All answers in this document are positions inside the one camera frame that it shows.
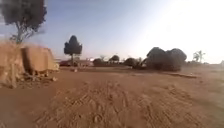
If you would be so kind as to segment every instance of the tree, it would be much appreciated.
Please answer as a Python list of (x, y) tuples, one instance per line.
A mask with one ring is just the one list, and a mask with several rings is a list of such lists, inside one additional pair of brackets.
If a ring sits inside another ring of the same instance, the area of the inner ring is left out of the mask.
[(113, 62), (117, 61), (118, 62), (119, 60), (120, 60), (120, 57), (118, 55), (114, 55), (110, 58), (109, 61), (113, 61)]
[(64, 54), (71, 56), (71, 62), (74, 63), (74, 55), (80, 56), (82, 53), (82, 45), (78, 42), (76, 36), (71, 36), (69, 42), (65, 43)]
[(17, 44), (40, 33), (47, 14), (44, 0), (2, 0), (1, 12), (6, 25), (15, 25), (17, 33), (10, 38)]
[(104, 61), (104, 60), (105, 60), (105, 56), (104, 56), (104, 55), (101, 55), (101, 56), (100, 56), (100, 59), (101, 59), (102, 61)]
[(204, 58), (205, 53), (203, 53), (201, 50), (194, 53), (193, 60), (196, 62), (202, 62)]

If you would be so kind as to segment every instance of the sandy ground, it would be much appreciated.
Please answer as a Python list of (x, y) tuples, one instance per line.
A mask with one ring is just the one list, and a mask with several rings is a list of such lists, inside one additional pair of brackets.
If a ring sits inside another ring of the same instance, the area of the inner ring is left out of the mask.
[(224, 71), (196, 79), (97, 68), (0, 89), (0, 128), (224, 128)]

